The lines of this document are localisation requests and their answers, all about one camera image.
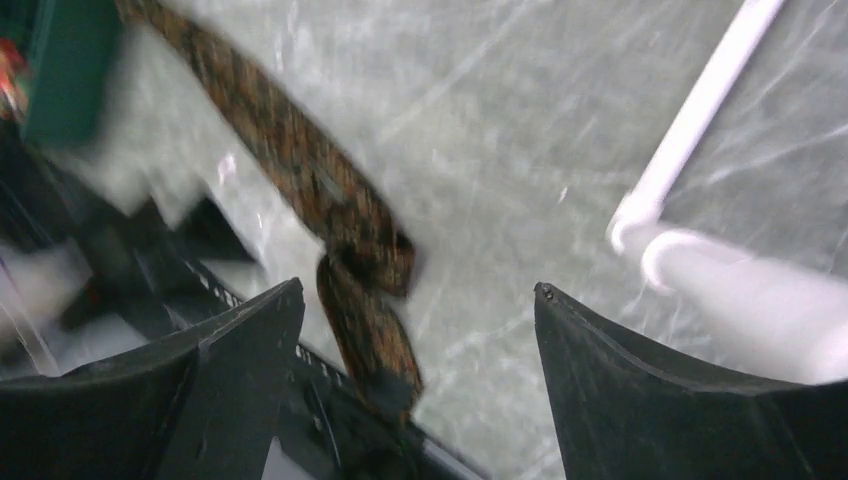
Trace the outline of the brown patterned necktie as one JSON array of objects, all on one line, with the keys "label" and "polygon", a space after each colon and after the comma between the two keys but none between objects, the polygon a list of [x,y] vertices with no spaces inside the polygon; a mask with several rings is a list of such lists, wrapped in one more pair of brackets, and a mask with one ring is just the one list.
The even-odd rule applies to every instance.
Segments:
[{"label": "brown patterned necktie", "polygon": [[227,37],[159,1],[119,1],[119,17],[156,31],[300,222],[324,245],[316,289],[360,400],[407,421],[424,383],[391,298],[412,287],[417,249],[347,153]]}]

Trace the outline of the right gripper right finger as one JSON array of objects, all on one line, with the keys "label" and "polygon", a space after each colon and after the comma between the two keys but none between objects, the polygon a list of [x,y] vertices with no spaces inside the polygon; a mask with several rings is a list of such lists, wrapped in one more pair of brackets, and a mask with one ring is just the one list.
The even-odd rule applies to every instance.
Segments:
[{"label": "right gripper right finger", "polygon": [[800,385],[689,356],[534,288],[570,479],[843,479],[847,385]]}]

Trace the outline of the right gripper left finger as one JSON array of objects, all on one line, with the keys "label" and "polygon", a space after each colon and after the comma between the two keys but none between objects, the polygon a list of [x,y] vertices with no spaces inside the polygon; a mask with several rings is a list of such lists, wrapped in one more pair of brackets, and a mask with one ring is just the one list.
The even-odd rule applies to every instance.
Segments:
[{"label": "right gripper left finger", "polygon": [[61,377],[1,385],[5,479],[258,479],[305,310],[298,279]]}]

